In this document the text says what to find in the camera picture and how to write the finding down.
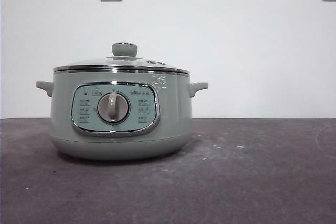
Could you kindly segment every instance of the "control panel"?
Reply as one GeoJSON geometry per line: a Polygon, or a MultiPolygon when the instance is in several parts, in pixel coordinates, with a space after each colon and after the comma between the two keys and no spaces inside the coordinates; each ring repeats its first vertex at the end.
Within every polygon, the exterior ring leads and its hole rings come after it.
{"type": "Polygon", "coordinates": [[[94,82],[78,87],[72,101],[74,128],[85,135],[134,136],[152,131],[160,119],[155,89],[144,83],[94,82]]]}

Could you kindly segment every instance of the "pot base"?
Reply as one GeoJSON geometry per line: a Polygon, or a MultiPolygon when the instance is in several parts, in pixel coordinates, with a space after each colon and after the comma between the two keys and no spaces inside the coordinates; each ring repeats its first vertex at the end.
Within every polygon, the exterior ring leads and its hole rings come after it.
{"type": "Polygon", "coordinates": [[[51,137],[61,152],[70,156],[92,160],[131,160],[165,155],[182,148],[190,134],[142,142],[78,142],[51,137]]]}

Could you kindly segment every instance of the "sage green cooker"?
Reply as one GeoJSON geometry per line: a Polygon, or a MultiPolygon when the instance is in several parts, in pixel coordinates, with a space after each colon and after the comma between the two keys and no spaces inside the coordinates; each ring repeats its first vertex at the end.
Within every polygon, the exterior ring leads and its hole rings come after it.
{"type": "Polygon", "coordinates": [[[54,68],[54,82],[36,82],[51,97],[53,144],[71,156],[137,159],[179,150],[191,138],[191,98],[208,83],[189,72],[137,58],[117,43],[114,56],[54,68]]]}

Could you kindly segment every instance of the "chrome trim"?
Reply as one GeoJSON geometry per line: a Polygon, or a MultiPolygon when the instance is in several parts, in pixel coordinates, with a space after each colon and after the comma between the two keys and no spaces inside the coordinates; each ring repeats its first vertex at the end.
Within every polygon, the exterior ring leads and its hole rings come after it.
{"type": "Polygon", "coordinates": [[[117,45],[135,45],[135,44],[129,43],[129,42],[119,42],[119,43],[114,43],[114,44],[117,44],[117,45]]]}
{"type": "Polygon", "coordinates": [[[138,83],[138,82],[124,82],[124,81],[112,81],[112,82],[89,82],[89,83],[84,83],[80,86],[78,86],[74,93],[73,93],[73,99],[72,99],[72,104],[71,104],[71,121],[72,121],[72,127],[79,132],[80,134],[87,135],[87,136],[98,136],[98,137],[125,137],[125,136],[137,136],[137,135],[143,135],[151,132],[158,124],[160,121],[160,106],[159,106],[159,99],[158,99],[158,93],[154,89],[153,86],[146,84],[146,83],[138,83]],[[82,128],[78,126],[72,117],[72,108],[74,107],[74,100],[75,100],[75,94],[76,91],[84,86],[93,86],[93,85],[130,85],[130,86],[143,86],[149,88],[154,95],[154,102],[155,102],[155,118],[154,120],[146,127],[136,129],[136,130],[129,130],[129,131],[93,131],[93,130],[88,130],[85,128],[82,128]]]}
{"type": "Polygon", "coordinates": [[[147,70],[128,70],[128,69],[90,69],[90,70],[62,70],[54,72],[54,74],[58,73],[150,73],[150,74],[172,74],[175,76],[187,76],[190,75],[187,73],[176,73],[176,72],[164,72],[164,71],[147,71],[147,70]]]}
{"type": "Polygon", "coordinates": [[[174,72],[174,73],[185,73],[190,72],[184,69],[178,68],[164,68],[164,67],[151,67],[151,66],[116,66],[116,65],[73,65],[73,66],[61,66],[54,68],[54,72],[64,71],[64,70],[101,70],[101,69],[122,69],[122,70],[147,70],[147,71],[163,71],[163,72],[174,72]]]}

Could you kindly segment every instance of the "lid knob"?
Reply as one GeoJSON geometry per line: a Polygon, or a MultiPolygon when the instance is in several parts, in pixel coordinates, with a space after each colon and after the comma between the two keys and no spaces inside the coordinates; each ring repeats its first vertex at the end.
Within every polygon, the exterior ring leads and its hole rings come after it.
{"type": "Polygon", "coordinates": [[[135,57],[138,52],[136,44],[120,42],[112,45],[112,53],[114,56],[130,56],[135,57]]]}

